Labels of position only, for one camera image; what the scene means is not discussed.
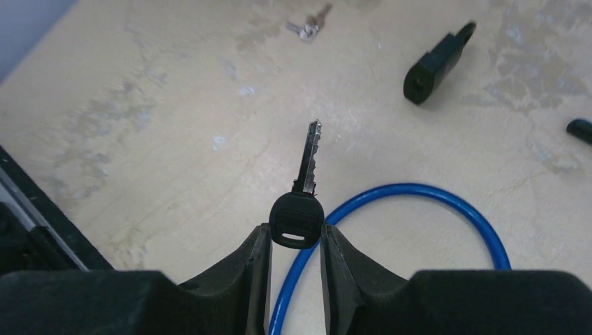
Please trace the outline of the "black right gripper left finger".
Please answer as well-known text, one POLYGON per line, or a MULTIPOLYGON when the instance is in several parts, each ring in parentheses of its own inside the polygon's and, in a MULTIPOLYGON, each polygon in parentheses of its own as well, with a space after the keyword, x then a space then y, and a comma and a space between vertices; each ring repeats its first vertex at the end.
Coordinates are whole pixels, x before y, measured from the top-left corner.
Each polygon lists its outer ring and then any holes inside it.
POLYGON ((19 271, 1 278, 2 334, 267 334, 270 227, 182 284, 159 271, 19 271))

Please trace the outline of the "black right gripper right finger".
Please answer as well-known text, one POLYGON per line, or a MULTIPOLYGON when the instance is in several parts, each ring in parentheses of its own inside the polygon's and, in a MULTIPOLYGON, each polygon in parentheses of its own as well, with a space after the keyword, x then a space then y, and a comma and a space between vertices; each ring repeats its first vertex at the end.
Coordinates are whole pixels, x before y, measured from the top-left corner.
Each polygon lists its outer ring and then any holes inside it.
POLYGON ((541 270, 422 270, 404 279, 334 226, 320 236, 328 334, 590 334, 591 290, 541 270))

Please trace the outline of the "blue cable lock loop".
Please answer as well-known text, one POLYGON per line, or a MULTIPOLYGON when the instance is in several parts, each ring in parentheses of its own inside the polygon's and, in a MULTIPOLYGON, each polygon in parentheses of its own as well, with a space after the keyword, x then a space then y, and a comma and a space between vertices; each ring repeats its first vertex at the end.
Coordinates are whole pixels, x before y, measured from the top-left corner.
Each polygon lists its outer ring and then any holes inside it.
MULTIPOLYGON (((417 183, 398 183, 378 186, 366 190, 345 201, 327 216, 326 221, 330 225, 336 225, 349 214, 353 213, 360 207, 369 204, 370 202, 389 196, 403 195, 429 198, 444 204, 461 214, 478 231, 480 237, 487 246, 494 265, 494 269, 511 269, 510 260, 508 254, 506 253, 503 242, 500 240, 489 221, 476 208, 474 208, 464 199, 435 186, 417 183)), ((276 299, 274 310, 272 311, 270 317, 269 333, 271 335, 281 334, 283 323, 288 313, 290 300, 295 291, 297 282, 314 251, 314 247, 304 249, 300 251, 293 260, 293 263, 283 280, 279 295, 276 299)))

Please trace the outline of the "black headed key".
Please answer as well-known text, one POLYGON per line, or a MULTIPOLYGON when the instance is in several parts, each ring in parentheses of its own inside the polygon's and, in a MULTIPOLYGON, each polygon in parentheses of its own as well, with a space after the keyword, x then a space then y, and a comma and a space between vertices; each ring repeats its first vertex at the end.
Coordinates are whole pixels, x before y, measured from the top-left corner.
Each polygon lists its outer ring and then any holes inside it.
POLYGON ((323 206, 315 195, 315 154, 321 138, 322 124, 309 124, 299 173, 291 191, 280 196, 269 214, 271 236, 275 243, 293 249, 313 247, 320 238, 325 222, 323 206))

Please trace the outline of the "black lock body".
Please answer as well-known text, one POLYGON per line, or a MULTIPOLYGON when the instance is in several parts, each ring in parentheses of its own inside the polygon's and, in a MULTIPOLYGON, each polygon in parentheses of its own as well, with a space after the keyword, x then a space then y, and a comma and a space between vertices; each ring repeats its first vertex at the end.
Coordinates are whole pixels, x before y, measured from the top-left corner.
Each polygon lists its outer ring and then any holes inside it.
POLYGON ((406 99, 420 105, 439 88, 445 76, 457 65, 476 26, 475 21, 469 21, 456 34, 448 33, 410 68, 403 85, 406 99))

